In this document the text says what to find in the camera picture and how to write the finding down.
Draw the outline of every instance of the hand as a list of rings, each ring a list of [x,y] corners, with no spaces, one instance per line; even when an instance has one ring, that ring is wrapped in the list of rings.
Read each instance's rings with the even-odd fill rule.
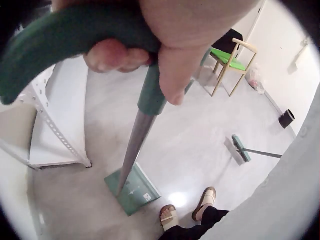
[[[52,0],[54,10],[85,2],[121,0]],[[142,15],[162,43],[158,54],[159,84],[168,102],[180,105],[190,77],[208,49],[253,8],[257,0],[139,0]],[[116,39],[106,39],[84,55],[96,72],[116,69],[130,72],[149,64],[143,49],[127,49]]]

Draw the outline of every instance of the broom handle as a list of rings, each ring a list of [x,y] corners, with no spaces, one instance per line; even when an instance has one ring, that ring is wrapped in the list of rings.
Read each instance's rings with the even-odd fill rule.
[[[244,151],[246,151],[246,152],[252,152],[252,153],[256,153],[256,154],[260,154],[260,155],[265,155],[265,156],[269,156],[269,157],[276,157],[276,158],[281,158],[281,157],[282,157],[282,155],[280,155],[280,154],[261,152],[261,151],[257,151],[257,150],[247,149],[247,148],[243,148],[243,149],[241,149],[241,151],[242,151],[242,152],[244,152]]]

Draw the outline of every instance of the shelf board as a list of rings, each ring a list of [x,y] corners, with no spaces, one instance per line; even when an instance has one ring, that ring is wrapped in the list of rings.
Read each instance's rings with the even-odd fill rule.
[[[82,56],[57,63],[45,87],[48,106],[59,130],[71,137],[75,148],[85,149],[84,102],[88,67]],[[30,147],[30,164],[49,166],[78,160],[37,114]]]

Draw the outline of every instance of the white sandal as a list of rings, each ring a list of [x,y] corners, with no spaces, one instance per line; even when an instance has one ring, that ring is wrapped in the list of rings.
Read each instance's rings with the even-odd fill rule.
[[[200,210],[200,208],[207,204],[207,203],[210,203],[210,204],[214,204],[215,202],[215,199],[216,199],[216,190],[214,189],[214,187],[207,187],[204,191],[203,191],[203,194],[200,198],[200,201],[198,203],[198,206],[196,207],[196,209],[193,211],[191,217],[194,221],[197,221],[196,220],[196,214],[198,213],[198,211]]]
[[[162,214],[165,210],[169,209],[170,207],[173,207],[173,208],[174,208],[173,211],[170,211],[171,216],[166,217],[166,218],[164,218],[164,219],[161,219],[161,214]],[[161,210],[160,210],[160,213],[159,213],[159,219],[160,219],[160,222],[161,222],[161,225],[162,225],[164,231],[166,231],[166,230],[168,230],[169,228],[172,228],[172,227],[174,227],[174,226],[176,226],[176,225],[179,224],[179,220],[178,220],[178,216],[177,216],[177,211],[176,211],[176,208],[175,208],[173,205],[166,205],[166,206],[162,207]],[[168,219],[172,219],[172,220],[171,220],[170,222],[168,222],[168,223],[166,223],[166,224],[163,225],[162,222],[165,221],[165,220],[168,220]]]

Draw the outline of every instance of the chair leg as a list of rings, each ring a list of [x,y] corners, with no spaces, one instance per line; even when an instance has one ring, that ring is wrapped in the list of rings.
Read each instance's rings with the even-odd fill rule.
[[[213,73],[217,72],[218,66],[219,66],[219,63],[217,61],[216,65],[214,65]]]
[[[245,74],[242,74],[241,78],[239,79],[239,81],[237,82],[237,84],[235,85],[235,87],[232,89],[231,93],[229,94],[229,97],[231,97],[231,95],[233,94],[233,92],[235,91],[236,87],[239,85],[240,81],[243,79]]]
[[[221,69],[221,72],[219,73],[219,76],[218,76],[218,78],[217,78],[218,83],[217,83],[217,85],[215,86],[215,88],[214,88],[214,90],[213,90],[213,92],[212,92],[212,94],[211,94],[211,97],[214,95],[214,93],[216,92],[217,88],[219,87],[219,85],[220,85],[220,83],[221,83],[221,81],[222,81],[222,78],[223,78],[223,76],[224,76],[224,74],[225,74],[225,72],[226,72],[226,69],[227,69],[227,68]]]

